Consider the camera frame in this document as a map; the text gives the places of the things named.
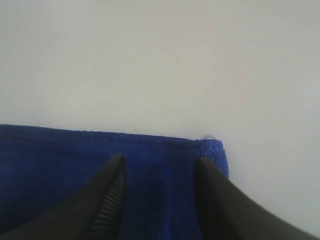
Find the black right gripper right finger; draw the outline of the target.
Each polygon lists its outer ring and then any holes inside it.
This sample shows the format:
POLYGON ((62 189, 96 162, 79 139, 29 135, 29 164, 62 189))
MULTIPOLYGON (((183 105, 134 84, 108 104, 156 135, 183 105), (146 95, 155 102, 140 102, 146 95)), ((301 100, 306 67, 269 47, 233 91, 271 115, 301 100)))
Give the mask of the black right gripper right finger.
POLYGON ((316 239, 258 205, 206 157, 195 166, 194 197, 205 240, 316 239))

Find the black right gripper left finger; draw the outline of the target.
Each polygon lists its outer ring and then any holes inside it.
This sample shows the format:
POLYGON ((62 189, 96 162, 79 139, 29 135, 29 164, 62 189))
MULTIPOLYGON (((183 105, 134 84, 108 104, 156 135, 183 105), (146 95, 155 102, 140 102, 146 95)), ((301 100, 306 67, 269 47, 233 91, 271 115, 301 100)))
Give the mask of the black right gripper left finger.
POLYGON ((2 240, 116 240, 126 202, 126 160, 114 155, 69 199, 2 240))

